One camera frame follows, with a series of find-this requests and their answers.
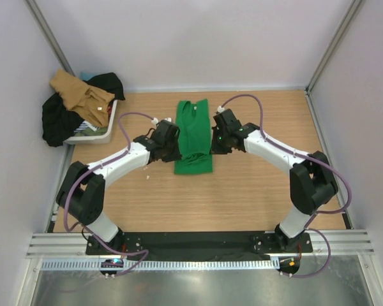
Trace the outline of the green tank top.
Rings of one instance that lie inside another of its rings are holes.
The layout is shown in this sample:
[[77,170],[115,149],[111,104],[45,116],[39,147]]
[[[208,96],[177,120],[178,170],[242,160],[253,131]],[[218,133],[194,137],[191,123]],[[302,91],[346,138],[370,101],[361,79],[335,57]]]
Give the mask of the green tank top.
[[195,103],[180,101],[176,110],[176,124],[180,128],[178,142],[182,158],[175,162],[174,173],[200,175],[213,172],[208,100]]

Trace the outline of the tan tank top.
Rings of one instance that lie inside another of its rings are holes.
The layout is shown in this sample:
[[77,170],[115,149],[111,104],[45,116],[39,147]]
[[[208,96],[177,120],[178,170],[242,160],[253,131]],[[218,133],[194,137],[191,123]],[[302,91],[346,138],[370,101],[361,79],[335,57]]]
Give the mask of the tan tank top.
[[61,96],[67,110],[79,114],[93,126],[108,126],[108,106],[115,95],[88,85],[62,69],[57,70],[49,84]]

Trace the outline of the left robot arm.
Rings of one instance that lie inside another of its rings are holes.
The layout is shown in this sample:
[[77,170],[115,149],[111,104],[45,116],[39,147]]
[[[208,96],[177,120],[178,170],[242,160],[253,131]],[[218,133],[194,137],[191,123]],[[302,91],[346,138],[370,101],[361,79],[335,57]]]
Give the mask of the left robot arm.
[[129,172],[152,162],[180,160],[179,134],[176,124],[163,119],[151,136],[138,136],[111,156],[90,164],[74,162],[66,172],[56,203],[98,237],[107,254],[117,254],[123,246],[123,232],[103,211],[106,189]]

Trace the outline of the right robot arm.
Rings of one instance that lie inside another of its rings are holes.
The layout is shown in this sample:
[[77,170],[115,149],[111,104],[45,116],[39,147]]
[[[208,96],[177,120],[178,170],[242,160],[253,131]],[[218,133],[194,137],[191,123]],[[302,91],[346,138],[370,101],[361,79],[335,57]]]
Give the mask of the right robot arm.
[[261,157],[289,176],[293,208],[275,227],[274,242],[280,251],[290,252],[297,246],[319,207],[328,203],[338,192],[338,184],[326,155],[320,151],[309,154],[289,147],[251,122],[241,124],[232,110],[221,106],[214,121],[213,154],[240,150]]

